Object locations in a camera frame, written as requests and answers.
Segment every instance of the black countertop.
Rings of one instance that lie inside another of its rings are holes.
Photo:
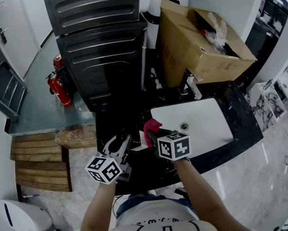
[[[216,99],[234,136],[234,141],[190,159],[202,174],[243,153],[260,141],[263,135],[251,107],[234,82],[201,84],[198,88],[202,99]],[[143,131],[144,123],[151,118],[151,108],[189,101],[194,101],[192,92],[181,96],[177,88],[144,92],[143,96],[136,96],[133,100],[122,98],[118,103],[128,103],[128,108],[125,105],[116,105],[112,111],[96,113],[98,150],[102,150],[106,142],[122,127],[132,128],[134,134],[138,130]],[[166,159],[158,158],[154,148],[131,151],[128,163],[132,167],[131,178],[129,182],[118,181],[116,195],[139,193],[180,182],[172,164]]]

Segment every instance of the blue jeans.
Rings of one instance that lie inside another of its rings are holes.
[[[128,199],[120,205],[120,207],[117,210],[116,216],[117,216],[117,218],[119,218],[125,211],[137,206],[138,204],[140,204],[142,202],[153,201],[153,200],[162,200],[162,199],[172,200],[172,201],[177,202],[181,205],[184,205],[184,206],[190,208],[192,211],[194,211],[189,200],[171,199],[171,198],[167,198],[163,195],[155,196],[153,194],[149,194],[149,193],[145,192],[145,193],[136,194],[136,195],[131,194],[128,197]]]

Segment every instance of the person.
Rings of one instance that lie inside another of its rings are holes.
[[[231,216],[218,194],[188,160],[180,159],[173,164],[191,206],[187,200],[147,193],[131,195],[118,208],[115,231],[248,231]],[[100,184],[84,215],[81,231],[109,230],[115,188],[116,183]]]

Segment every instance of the wooden step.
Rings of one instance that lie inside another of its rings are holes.
[[[11,154],[10,159],[24,162],[63,162],[62,154]]]
[[[27,180],[15,180],[16,184],[26,187],[32,187],[37,189],[56,191],[56,192],[71,192],[72,188],[69,185],[57,185],[57,184],[46,184],[46,183],[38,183]]]
[[[46,177],[36,175],[15,174],[16,180],[27,180],[37,183],[54,184],[54,185],[68,185],[67,177]]]
[[[55,140],[46,141],[24,141],[24,142],[12,142],[12,148],[34,148],[34,147],[50,147],[57,146]]]
[[[13,142],[48,141],[48,140],[55,140],[55,132],[13,137]]]
[[[61,154],[62,147],[50,146],[50,147],[33,147],[33,148],[11,148],[12,154]]]
[[[44,170],[31,168],[15,168],[16,174],[46,176],[46,177],[68,177],[67,170]]]
[[[15,169],[30,168],[43,170],[67,170],[66,163],[31,163],[31,162],[15,162]]]

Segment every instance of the black appliance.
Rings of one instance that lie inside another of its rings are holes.
[[[139,0],[45,0],[64,64],[90,111],[141,90]]]

